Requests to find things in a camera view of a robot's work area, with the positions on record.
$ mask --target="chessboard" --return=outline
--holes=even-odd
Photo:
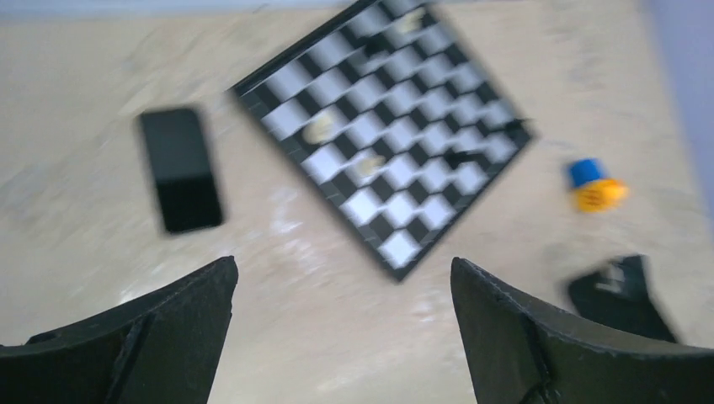
[[[359,0],[232,88],[397,280],[531,139],[458,43],[427,3]]]

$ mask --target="black phone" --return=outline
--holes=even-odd
[[[223,212],[210,147],[196,111],[146,111],[138,120],[166,231],[219,226]]]

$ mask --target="toy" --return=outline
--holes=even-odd
[[[575,205],[583,212],[601,212],[615,207],[627,196],[621,181],[607,177],[600,162],[586,158],[568,168],[573,181]]]
[[[232,91],[399,280],[531,139],[416,0],[359,0]]]

